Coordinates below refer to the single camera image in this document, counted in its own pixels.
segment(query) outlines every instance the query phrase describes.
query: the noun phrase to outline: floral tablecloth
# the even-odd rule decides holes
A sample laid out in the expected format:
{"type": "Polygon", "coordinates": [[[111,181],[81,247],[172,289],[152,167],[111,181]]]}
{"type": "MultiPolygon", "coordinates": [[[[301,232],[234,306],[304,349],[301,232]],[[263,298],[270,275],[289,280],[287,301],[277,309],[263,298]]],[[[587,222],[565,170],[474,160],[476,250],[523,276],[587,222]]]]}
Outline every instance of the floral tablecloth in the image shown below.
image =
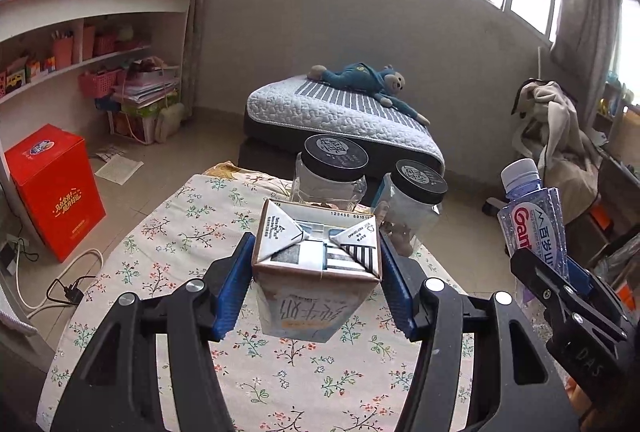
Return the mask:
{"type": "MultiPolygon", "coordinates": [[[[231,255],[245,231],[256,232],[264,200],[287,199],[289,188],[288,181],[223,163],[193,176],[141,222],[111,253],[60,338],[40,396],[40,427],[49,431],[83,349],[121,293],[161,296],[202,276],[213,260],[231,255]]],[[[414,258],[462,291],[427,249],[414,258]]],[[[178,431],[166,337],[158,341],[162,414],[166,428],[178,431]]],[[[236,430],[379,432],[396,426],[419,345],[396,329],[380,288],[326,344],[263,335],[250,288],[235,329],[210,349],[236,430]]],[[[467,335],[453,430],[465,425],[472,370],[467,335]]]]}

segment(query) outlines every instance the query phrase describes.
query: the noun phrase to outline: blue gripper pad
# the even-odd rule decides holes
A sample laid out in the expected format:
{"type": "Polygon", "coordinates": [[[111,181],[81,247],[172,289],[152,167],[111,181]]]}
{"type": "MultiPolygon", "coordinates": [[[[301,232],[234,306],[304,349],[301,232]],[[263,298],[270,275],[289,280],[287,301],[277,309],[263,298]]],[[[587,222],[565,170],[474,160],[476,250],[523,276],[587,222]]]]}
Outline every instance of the blue gripper pad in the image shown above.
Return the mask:
{"type": "Polygon", "coordinates": [[[246,232],[236,246],[234,254],[214,261],[203,277],[214,296],[212,313],[215,315],[215,322],[210,336],[210,340],[214,342],[222,340],[236,325],[251,282],[254,244],[254,235],[246,232]]]}
{"type": "Polygon", "coordinates": [[[578,295],[588,296],[593,288],[589,273],[571,257],[567,257],[566,265],[569,269],[569,282],[578,295]]]}
{"type": "Polygon", "coordinates": [[[383,232],[380,232],[382,249],[382,291],[394,318],[396,327],[411,342],[420,340],[416,316],[419,313],[420,285],[427,279],[420,264],[412,258],[399,256],[383,232]]]}

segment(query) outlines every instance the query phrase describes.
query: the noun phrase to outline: black jar lid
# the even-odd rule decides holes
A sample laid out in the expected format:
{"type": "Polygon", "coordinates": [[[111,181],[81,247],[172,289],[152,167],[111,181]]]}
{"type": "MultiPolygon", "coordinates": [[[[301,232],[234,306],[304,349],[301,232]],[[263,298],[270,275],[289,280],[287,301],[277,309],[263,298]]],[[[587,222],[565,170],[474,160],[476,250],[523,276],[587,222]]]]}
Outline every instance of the black jar lid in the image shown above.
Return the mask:
{"type": "Polygon", "coordinates": [[[368,162],[369,156],[360,145],[340,136],[310,136],[302,149],[305,167],[330,181],[356,181],[364,176],[368,162]]]}
{"type": "Polygon", "coordinates": [[[441,203],[447,193],[447,183],[440,174],[410,159],[396,163],[391,171],[391,180],[403,194],[427,205],[441,203]]]}

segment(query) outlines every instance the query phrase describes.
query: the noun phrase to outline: water bottle cap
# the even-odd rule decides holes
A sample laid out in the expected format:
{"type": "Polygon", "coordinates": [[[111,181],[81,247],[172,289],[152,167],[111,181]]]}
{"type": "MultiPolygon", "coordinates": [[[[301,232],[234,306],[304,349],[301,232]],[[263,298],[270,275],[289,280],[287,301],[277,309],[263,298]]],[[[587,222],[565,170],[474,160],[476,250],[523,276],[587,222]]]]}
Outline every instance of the water bottle cap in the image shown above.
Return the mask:
{"type": "Polygon", "coordinates": [[[531,181],[540,181],[536,162],[528,157],[507,165],[500,177],[502,178],[505,192],[510,192],[514,188],[531,181]]]}

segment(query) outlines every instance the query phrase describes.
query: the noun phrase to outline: glass jar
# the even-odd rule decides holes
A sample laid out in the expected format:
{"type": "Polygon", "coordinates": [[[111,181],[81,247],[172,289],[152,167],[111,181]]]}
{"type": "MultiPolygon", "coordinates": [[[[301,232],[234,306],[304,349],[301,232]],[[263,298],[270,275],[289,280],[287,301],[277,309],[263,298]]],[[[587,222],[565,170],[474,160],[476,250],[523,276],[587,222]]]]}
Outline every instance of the glass jar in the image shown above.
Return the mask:
{"type": "Polygon", "coordinates": [[[442,176],[417,161],[401,159],[385,174],[371,206],[399,255],[410,256],[418,249],[416,235],[438,221],[446,192],[442,176]]]}
{"type": "Polygon", "coordinates": [[[296,158],[289,200],[353,212],[367,191],[368,162],[364,149],[349,139],[311,136],[296,158]]]}

